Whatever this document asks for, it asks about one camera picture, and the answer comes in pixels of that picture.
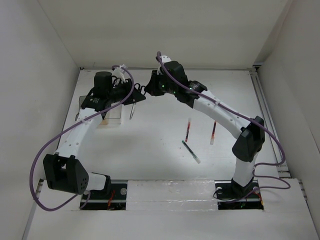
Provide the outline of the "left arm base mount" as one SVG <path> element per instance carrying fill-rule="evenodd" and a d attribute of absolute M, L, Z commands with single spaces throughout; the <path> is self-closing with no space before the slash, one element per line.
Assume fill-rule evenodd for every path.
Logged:
<path fill-rule="evenodd" d="M 112 180 L 110 192 L 92 190 L 90 197 L 83 194 L 79 208 L 86 211 L 124 211 L 127 205 L 128 181 Z"/>

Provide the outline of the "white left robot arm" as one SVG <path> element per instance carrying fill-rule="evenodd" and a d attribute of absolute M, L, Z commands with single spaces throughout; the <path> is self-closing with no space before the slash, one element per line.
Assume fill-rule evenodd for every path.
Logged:
<path fill-rule="evenodd" d="M 77 195 L 94 191 L 103 199 L 111 194 L 110 176 L 88 172 L 81 160 L 86 144 L 111 107 L 145 100 L 146 97 L 134 87 L 132 79 L 125 78 L 125 72 L 122 66 L 111 72 L 96 72 L 94 86 L 79 107 L 77 126 L 70 130 L 54 154 L 47 154 L 43 159 L 49 189 Z"/>

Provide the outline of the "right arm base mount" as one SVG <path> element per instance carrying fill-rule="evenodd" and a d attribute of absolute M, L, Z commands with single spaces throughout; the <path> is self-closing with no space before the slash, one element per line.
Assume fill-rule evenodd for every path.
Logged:
<path fill-rule="evenodd" d="M 258 188 L 257 180 L 253 180 L 244 192 L 232 188 L 231 180 L 216 181 L 213 197 L 217 200 L 218 210 L 263 210 L 264 205 L 259 192 L 250 193 Z"/>

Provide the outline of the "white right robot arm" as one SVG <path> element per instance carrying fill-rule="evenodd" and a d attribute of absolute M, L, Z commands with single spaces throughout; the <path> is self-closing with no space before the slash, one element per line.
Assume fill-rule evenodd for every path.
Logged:
<path fill-rule="evenodd" d="M 232 147 L 236 164 L 230 188 L 235 196 L 243 197 L 249 192 L 256 158 L 265 142 L 261 129 L 264 120 L 259 116 L 240 117 L 229 106 L 222 107 L 221 101 L 205 85 L 188 80 L 183 66 L 168 56 L 161 56 L 157 61 L 160 67 L 152 71 L 145 91 L 151 96 L 174 95 L 179 102 L 207 115 L 231 133 L 236 139 Z"/>

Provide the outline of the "green pen refill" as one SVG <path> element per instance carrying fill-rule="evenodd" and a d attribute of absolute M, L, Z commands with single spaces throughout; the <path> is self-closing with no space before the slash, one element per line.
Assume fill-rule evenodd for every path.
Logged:
<path fill-rule="evenodd" d="M 198 158 L 198 156 L 194 153 L 194 151 L 188 146 L 188 144 L 182 140 L 181 141 L 182 144 L 185 146 L 185 148 L 189 151 L 189 153 L 191 154 L 191 156 L 193 157 L 193 159 L 198 163 L 200 164 L 201 163 L 201 160 Z"/>

